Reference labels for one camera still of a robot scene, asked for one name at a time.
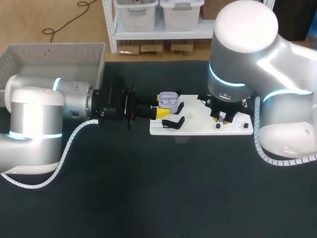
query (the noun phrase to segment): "white storage bin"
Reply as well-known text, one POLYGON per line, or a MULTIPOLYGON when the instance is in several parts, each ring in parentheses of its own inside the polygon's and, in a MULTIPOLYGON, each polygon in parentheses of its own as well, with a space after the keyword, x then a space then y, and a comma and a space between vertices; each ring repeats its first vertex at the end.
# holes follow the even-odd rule
POLYGON ((154 31, 155 6, 159 0, 115 0, 124 30, 127 32, 154 31))
POLYGON ((194 31, 205 0, 159 0, 164 9, 166 31, 194 31))

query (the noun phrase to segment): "black cable on floor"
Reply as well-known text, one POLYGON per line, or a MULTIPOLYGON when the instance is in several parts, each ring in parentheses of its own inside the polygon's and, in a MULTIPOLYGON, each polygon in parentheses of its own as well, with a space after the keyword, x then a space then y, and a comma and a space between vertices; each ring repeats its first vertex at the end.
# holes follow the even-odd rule
POLYGON ((42 33, 44 34, 44 35, 52 35, 51 36, 51 43, 53 42, 53 38, 54 38, 54 36, 55 36, 55 33, 57 33, 57 32, 59 32, 61 29, 63 29, 65 26, 67 26, 69 23, 71 23, 71 22, 73 22, 74 20, 76 20, 77 18, 79 18, 79 17, 81 17, 82 15, 84 15, 88 10, 89 10, 89 6, 90 6, 90 4, 93 4, 94 2, 96 2, 97 0, 93 0, 92 2, 86 2, 86 1, 80 1, 80 2, 78 2, 77 3, 77 6, 86 6, 87 8, 86 8, 86 10, 82 13, 82 14, 80 14, 80 15, 78 15, 77 17, 75 17, 75 18, 73 18, 73 19, 71 19, 70 21, 68 21, 65 25, 63 25, 62 27, 60 27, 58 30, 54 30, 54 29, 52 29, 52 28, 45 28, 43 31, 42 31, 42 33))

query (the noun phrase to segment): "white cable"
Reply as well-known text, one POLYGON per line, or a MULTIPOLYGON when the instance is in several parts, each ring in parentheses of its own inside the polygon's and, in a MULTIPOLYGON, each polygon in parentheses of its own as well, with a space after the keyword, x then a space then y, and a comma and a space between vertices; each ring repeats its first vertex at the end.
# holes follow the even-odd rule
POLYGON ((301 165, 304 163, 316 161, 316 154, 309 155, 306 157, 292 159, 292 160, 275 160, 267 156, 259 141, 259 130, 260 130, 260 98, 256 97, 255 101, 255 110, 254 110, 254 144, 256 146, 256 150, 260 157, 267 163, 275 166, 292 166, 292 165, 301 165))
POLYGON ((91 124, 98 124, 98 120, 88 120, 88 121, 85 121, 83 123, 81 123, 78 127, 76 127, 76 129, 73 131, 73 133, 71 134, 70 138, 68 139, 68 142, 66 144, 66 147, 64 149, 64 152, 63 152, 63 155, 60 159, 60 162, 56 168, 56 170, 54 171, 54 173, 51 175, 51 177, 48 178, 48 180, 46 180, 45 182, 41 183, 41 184, 38 184, 38 185, 28 185, 28 184, 23 184, 23 183, 20 183, 20 182, 17 182, 15 181, 14 179, 10 178, 8 175, 5 175, 5 174, 1 174, 6 180, 8 180, 10 183, 16 185, 16 186, 19 186, 19 187, 22 187, 22 188, 27 188, 27 189, 37 189, 37 188, 41 188, 41 187, 44 187, 46 185, 48 185, 50 182, 53 181, 53 179, 57 176, 60 168, 62 167, 63 163, 64 163, 64 160, 66 158, 66 155, 67 155, 67 152, 69 150, 69 147, 71 145, 71 143, 73 142, 73 139, 74 137, 76 136, 76 134, 82 129, 84 128, 85 126, 87 125, 91 125, 91 124))

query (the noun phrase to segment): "plastic box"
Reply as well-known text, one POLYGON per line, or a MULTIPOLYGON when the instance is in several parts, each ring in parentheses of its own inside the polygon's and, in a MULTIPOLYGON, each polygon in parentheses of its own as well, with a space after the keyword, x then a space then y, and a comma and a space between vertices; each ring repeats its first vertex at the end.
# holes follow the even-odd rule
POLYGON ((105 43, 9 45, 0 55, 0 107, 6 83, 15 74, 89 82, 99 89, 104 74, 105 43))
POLYGON ((160 0, 166 31, 194 31, 205 0, 160 0))
POLYGON ((115 0, 123 28, 127 32, 154 31, 155 6, 159 0, 115 0))

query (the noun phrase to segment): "gray plastic tray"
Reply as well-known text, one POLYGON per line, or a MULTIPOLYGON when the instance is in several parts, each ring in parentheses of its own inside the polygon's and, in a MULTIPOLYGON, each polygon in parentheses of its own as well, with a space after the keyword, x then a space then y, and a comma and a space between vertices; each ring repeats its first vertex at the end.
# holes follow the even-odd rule
POLYGON ((63 78, 101 86, 105 43, 18 44, 9 45, 0 56, 0 107, 11 76, 63 78))

